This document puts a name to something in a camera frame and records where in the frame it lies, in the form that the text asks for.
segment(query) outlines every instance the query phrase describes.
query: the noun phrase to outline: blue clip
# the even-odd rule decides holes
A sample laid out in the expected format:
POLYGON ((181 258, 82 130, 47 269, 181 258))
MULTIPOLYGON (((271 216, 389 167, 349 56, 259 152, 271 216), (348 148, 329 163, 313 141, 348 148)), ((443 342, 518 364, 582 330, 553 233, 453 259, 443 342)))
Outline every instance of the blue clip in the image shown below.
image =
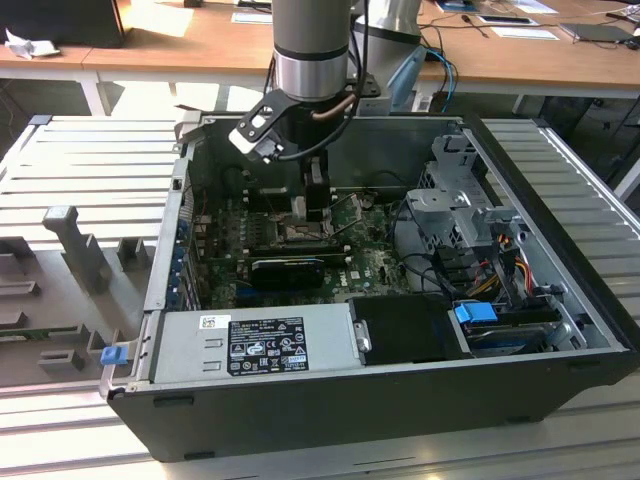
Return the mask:
POLYGON ((128 351, 129 348, 126 346, 105 347, 102 349, 100 363, 102 365, 126 365, 128 351))
POLYGON ((497 322, 498 317, 493 305, 486 302, 463 303, 456 307, 454 312, 460 323, 497 322))

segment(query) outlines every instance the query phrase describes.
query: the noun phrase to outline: motherboard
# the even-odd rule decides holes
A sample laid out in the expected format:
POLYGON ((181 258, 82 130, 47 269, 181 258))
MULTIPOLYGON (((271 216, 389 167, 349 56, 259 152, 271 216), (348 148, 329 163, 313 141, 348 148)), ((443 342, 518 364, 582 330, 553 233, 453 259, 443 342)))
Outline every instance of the motherboard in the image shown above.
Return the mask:
POLYGON ((203 307, 341 303, 409 291, 389 242, 394 202, 345 193, 324 221, 306 222, 277 198, 263 200, 224 200, 195 225, 203 307))

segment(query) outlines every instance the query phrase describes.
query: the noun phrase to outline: table leg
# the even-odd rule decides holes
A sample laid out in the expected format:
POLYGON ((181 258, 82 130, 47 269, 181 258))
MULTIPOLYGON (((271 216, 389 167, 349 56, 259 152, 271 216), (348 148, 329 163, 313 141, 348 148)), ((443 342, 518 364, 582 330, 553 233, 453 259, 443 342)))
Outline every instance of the table leg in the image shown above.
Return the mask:
POLYGON ((527 105, 527 96, 526 95, 518 95, 516 98, 516 102, 513 104, 513 108, 511 109, 511 113, 514 115, 522 115, 524 111, 524 107, 527 105))
POLYGON ((107 98, 107 92, 104 89, 104 84, 94 79, 82 79, 80 80, 84 97, 89 105, 89 110, 93 116, 108 116, 111 115, 111 105, 109 105, 109 99, 107 98))
POLYGON ((620 200, 626 201, 634 190, 638 188, 638 185, 640 185, 640 158, 620 181, 618 186, 615 188, 614 193, 620 198, 620 200))

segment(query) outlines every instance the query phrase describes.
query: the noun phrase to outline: black chassis frame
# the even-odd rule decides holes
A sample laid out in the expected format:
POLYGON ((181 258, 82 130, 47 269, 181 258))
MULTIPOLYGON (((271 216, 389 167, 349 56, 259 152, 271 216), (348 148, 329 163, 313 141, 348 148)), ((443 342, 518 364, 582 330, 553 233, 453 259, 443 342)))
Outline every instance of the black chassis frame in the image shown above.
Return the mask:
POLYGON ((497 173, 513 188, 628 350, 251 385, 110 391, 108 404, 156 460, 176 462, 537 422, 581 391, 612 385, 640 367, 640 328, 635 321, 484 123, 466 116, 461 126, 491 157, 497 173))

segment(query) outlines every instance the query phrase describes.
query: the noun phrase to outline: cable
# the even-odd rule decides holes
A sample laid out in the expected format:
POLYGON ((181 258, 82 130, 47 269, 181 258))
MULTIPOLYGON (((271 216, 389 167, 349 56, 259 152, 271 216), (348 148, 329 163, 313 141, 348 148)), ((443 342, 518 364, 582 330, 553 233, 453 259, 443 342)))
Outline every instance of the cable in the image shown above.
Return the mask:
POLYGON ((339 104, 337 104, 335 107, 331 108, 330 110, 327 110, 326 112, 322 112, 322 113, 313 112, 311 114, 311 118, 316 122, 326 122, 327 120, 331 120, 336 115, 343 113, 349 107, 349 105, 351 105, 355 101, 356 101, 356 96, 355 94, 351 93, 347 97, 345 97, 344 100, 342 100, 339 104))
POLYGON ((340 233, 344 232, 345 230, 347 230, 348 228, 351 228, 351 227, 353 227, 354 225, 357 225, 357 224, 358 224, 358 223, 360 223, 361 221, 362 221, 362 219, 361 219, 361 218, 358 218, 357 220, 354 220, 353 222, 349 223, 348 225, 345 225, 344 227, 342 227, 342 228, 340 228, 340 229, 336 230, 335 232, 333 232, 331 235, 329 235, 329 238, 333 238, 333 237, 335 237, 336 235, 338 235, 338 234, 340 234, 340 233))
POLYGON ((271 83, 271 78, 273 77, 273 72, 276 68, 276 57, 275 55, 271 55, 271 61, 269 62, 269 69, 267 70, 267 78, 264 81, 264 88, 262 89, 262 96, 267 94, 267 90, 269 89, 269 84, 271 83))
POLYGON ((402 178, 400 175, 398 175, 393 170, 376 170, 375 172, 371 172, 369 175, 366 176, 366 181, 362 182, 363 185, 367 186, 369 181, 371 181, 372 179, 374 179, 374 178, 376 178, 376 177, 378 177, 380 175, 389 175, 389 176, 395 178, 407 190, 411 190, 413 188, 413 187, 411 187, 409 185, 409 182, 407 182, 404 178, 402 178))
POLYGON ((362 59, 360 58, 360 49, 358 48, 356 34, 353 29, 351 29, 351 43, 353 45, 353 56, 355 57, 356 61, 356 73, 358 75, 358 78, 360 78, 362 76, 362 59))
POLYGON ((415 274, 415 275, 418 275, 421 279, 429 280, 431 283, 433 283, 434 285, 436 285, 438 288, 442 288, 442 287, 440 286, 440 282, 438 282, 435 278, 430 277, 429 275, 427 275, 427 274, 425 274, 425 273, 421 272, 420 270, 417 270, 417 269, 413 268, 413 267, 412 267, 412 266, 410 266, 410 265, 407 265, 406 263, 403 263, 403 265, 404 265, 404 268, 406 268, 407 270, 409 270, 411 273, 413 273, 413 274, 415 274))
POLYGON ((440 55, 438 52, 432 49, 429 49, 429 53, 433 54, 436 58, 438 58, 438 60, 443 64, 444 70, 445 70, 445 76, 444 76, 444 79, 442 80, 442 85, 436 92, 436 95, 444 91, 444 86, 446 85, 447 80, 449 81, 449 92, 447 94, 447 99, 441 110, 442 112, 446 112, 447 108, 449 107, 449 104, 451 103, 451 100, 453 99, 453 95, 455 94, 456 88, 458 86, 458 81, 459 81, 458 67, 456 67, 455 64, 447 58, 447 55, 444 49, 444 42, 442 41, 442 33, 440 32, 441 27, 440 26, 436 27, 435 25, 425 25, 420 27, 420 31, 422 32, 422 30, 424 30, 425 28, 433 28, 438 34, 438 42, 440 44, 440 51, 442 52, 442 54, 440 55))
POLYGON ((462 21, 464 23, 468 23, 469 25, 471 25, 473 28, 475 28, 476 30, 478 30, 480 32, 480 35, 482 35, 484 38, 489 38, 489 35, 487 35, 486 33, 484 33, 482 31, 482 29, 478 28, 478 26, 473 23, 473 21, 471 20, 471 17, 469 17, 469 15, 462 15, 460 17, 462 19, 462 21))
POLYGON ((454 88, 453 70, 452 70, 451 64, 438 52, 436 52, 435 50, 429 50, 429 53, 434 57, 436 57, 438 60, 440 60, 440 62, 442 62, 442 65, 444 65, 444 68, 447 72, 447 76, 449 78, 449 92, 447 93, 447 100, 445 101, 445 104, 442 107, 442 112, 446 112, 447 107, 449 106, 449 102, 453 97, 453 88, 454 88))
POLYGON ((345 129, 349 126, 353 117, 355 117, 356 112, 358 111, 358 106, 360 105, 360 99, 362 98, 362 91, 364 90, 364 85, 367 77, 367 57, 369 55, 369 0, 363 0, 364 2, 364 33, 363 33, 363 42, 362 42, 362 75, 358 79, 358 85, 356 87, 356 100, 351 107, 351 111, 347 118, 345 118, 340 126, 330 133, 324 140, 320 141, 318 144, 311 148, 307 148, 298 153, 294 153, 291 155, 280 155, 279 152, 276 152, 272 155, 272 159, 278 162, 293 162, 297 160, 302 160, 303 158, 309 157, 316 153, 318 150, 325 148, 330 145, 334 141, 336 141, 345 129))

